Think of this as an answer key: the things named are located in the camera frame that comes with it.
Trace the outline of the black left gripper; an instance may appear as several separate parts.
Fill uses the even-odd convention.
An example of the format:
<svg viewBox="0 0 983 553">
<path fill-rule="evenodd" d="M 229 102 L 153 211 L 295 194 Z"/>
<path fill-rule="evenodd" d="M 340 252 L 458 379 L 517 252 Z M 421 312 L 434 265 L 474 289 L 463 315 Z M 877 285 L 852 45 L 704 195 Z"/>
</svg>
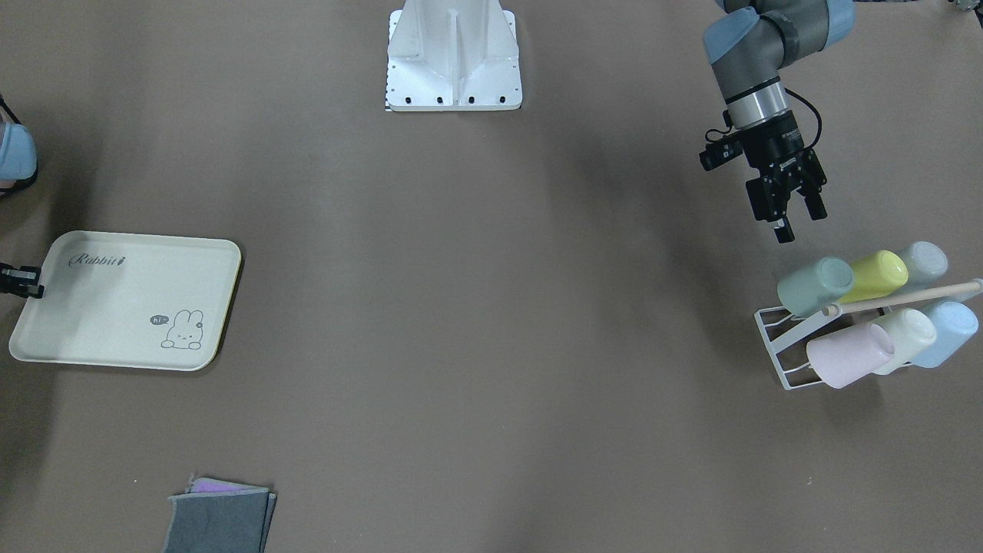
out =
<svg viewBox="0 0 983 553">
<path fill-rule="evenodd" d="M 803 140 L 791 111 L 741 130 L 741 144 L 748 164 L 759 177 L 746 182 L 755 220 L 772 224 L 779 243 L 794 241 L 787 218 L 791 194 L 800 194 L 811 220 L 828 217 L 822 200 L 826 175 L 814 147 Z"/>
</svg>

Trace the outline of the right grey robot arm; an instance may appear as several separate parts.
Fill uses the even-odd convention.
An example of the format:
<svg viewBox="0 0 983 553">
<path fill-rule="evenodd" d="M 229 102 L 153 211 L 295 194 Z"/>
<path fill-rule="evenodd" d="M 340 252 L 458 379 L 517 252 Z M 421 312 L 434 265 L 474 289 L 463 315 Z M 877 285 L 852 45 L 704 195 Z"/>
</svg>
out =
<svg viewBox="0 0 983 553">
<path fill-rule="evenodd" d="M 34 186 L 38 179 L 38 149 L 26 126 L 1 98 L 1 197 L 11 196 Z M 39 299 L 45 294 L 40 283 L 40 267 L 14 267 L 1 263 L 1 291 L 21 298 Z"/>
</svg>

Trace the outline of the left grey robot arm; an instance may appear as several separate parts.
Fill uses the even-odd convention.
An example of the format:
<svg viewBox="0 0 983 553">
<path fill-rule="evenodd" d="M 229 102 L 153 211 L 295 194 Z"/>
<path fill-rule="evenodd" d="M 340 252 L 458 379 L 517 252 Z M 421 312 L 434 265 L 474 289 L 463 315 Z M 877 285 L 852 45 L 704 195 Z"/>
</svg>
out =
<svg viewBox="0 0 983 553">
<path fill-rule="evenodd" d="M 726 109 L 724 129 L 705 133 L 705 171 L 746 157 L 759 173 L 746 192 L 755 220 L 780 243 L 796 238 L 787 204 L 800 194 L 812 220 L 826 218 L 826 175 L 814 141 L 802 137 L 779 71 L 842 41 L 856 24 L 851 1 L 720 1 L 724 16 L 703 33 Z"/>
</svg>

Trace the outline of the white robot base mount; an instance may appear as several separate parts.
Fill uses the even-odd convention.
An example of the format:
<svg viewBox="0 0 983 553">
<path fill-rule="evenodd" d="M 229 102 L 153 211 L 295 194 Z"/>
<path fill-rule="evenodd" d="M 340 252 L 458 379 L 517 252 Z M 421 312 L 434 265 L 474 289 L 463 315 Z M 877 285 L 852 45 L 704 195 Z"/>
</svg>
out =
<svg viewBox="0 0 983 553">
<path fill-rule="evenodd" d="M 407 1 L 389 15 L 391 112 L 517 110 L 516 17 L 498 1 Z"/>
</svg>

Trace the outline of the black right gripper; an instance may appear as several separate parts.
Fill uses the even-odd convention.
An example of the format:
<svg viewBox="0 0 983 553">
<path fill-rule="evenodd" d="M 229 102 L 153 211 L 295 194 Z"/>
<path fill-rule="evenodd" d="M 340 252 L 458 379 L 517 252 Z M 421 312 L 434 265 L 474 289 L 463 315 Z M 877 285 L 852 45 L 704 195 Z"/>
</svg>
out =
<svg viewBox="0 0 983 553">
<path fill-rule="evenodd" d="M 1 263 L 1 293 L 40 299 L 45 287 L 39 283 L 41 267 L 14 267 Z"/>
</svg>

